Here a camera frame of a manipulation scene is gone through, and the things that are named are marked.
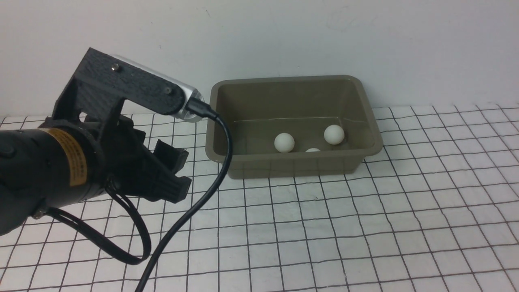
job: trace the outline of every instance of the cable connector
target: cable connector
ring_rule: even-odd
[[[185,109],[198,116],[208,117],[213,121],[216,120],[216,117],[218,116],[210,105],[196,98],[190,98],[187,101]]]

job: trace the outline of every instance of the ping pong ball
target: ping pong ball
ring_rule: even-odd
[[[294,149],[294,137],[288,133],[281,133],[274,139],[274,147],[281,153],[289,153]]]
[[[331,125],[324,130],[324,139],[331,145],[340,144],[344,140],[344,130],[338,125]]]

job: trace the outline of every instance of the black cable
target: black cable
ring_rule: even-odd
[[[222,164],[222,169],[220,173],[216,176],[214,183],[209,187],[206,193],[196,202],[191,209],[189,209],[180,219],[171,227],[171,229],[164,235],[164,238],[160,240],[157,248],[152,254],[152,257],[149,259],[149,262],[144,270],[142,277],[135,289],[135,292],[142,292],[144,287],[146,286],[146,282],[149,279],[149,276],[152,274],[153,268],[157,264],[160,255],[164,251],[166,245],[173,238],[176,232],[187,222],[191,217],[205,204],[207,201],[213,196],[218,187],[225,178],[227,171],[229,170],[230,161],[233,158],[233,140],[230,135],[230,130],[225,121],[214,112],[208,104],[199,101],[198,99],[190,99],[186,105],[187,109],[201,117],[208,117],[219,124],[224,132],[225,137],[227,139],[227,154],[225,156],[224,162]]]
[[[152,251],[152,241],[149,237],[148,229],[146,228],[141,215],[137,212],[135,206],[126,196],[121,194],[119,195],[120,197],[117,196],[111,186],[108,186],[106,191],[119,205],[121,205],[126,210],[126,212],[128,212],[131,219],[135,223],[135,227],[137,227],[142,240],[143,255],[141,258],[138,258],[124,251],[115,245],[112,241],[107,239],[99,231],[95,230],[90,225],[81,221],[81,219],[66,211],[50,207],[45,211],[44,214],[75,229],[77,232],[81,233],[84,237],[92,241],[101,250],[114,257],[115,259],[127,264],[139,264],[147,259]]]

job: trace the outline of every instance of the table surface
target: table surface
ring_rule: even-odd
[[[146,291],[519,289],[519,105],[374,109],[383,150],[354,174],[232,180],[173,238]],[[130,115],[190,152],[186,200],[134,199],[153,247],[219,165],[205,121]],[[0,118],[0,129],[45,117]],[[64,208],[134,254],[140,238],[107,195]],[[1,291],[133,291],[145,264],[110,258],[48,217],[0,237]]]

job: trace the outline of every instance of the plastic bin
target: plastic bin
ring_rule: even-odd
[[[213,86],[210,105],[233,136],[231,178],[347,174],[383,146],[362,83],[352,76],[222,81]],[[345,131],[339,145],[324,140],[324,130],[332,124]],[[221,163],[227,147],[224,133],[212,121],[207,127],[207,156]],[[282,132],[294,137],[290,153],[274,148]],[[306,152],[309,148],[321,151]]]

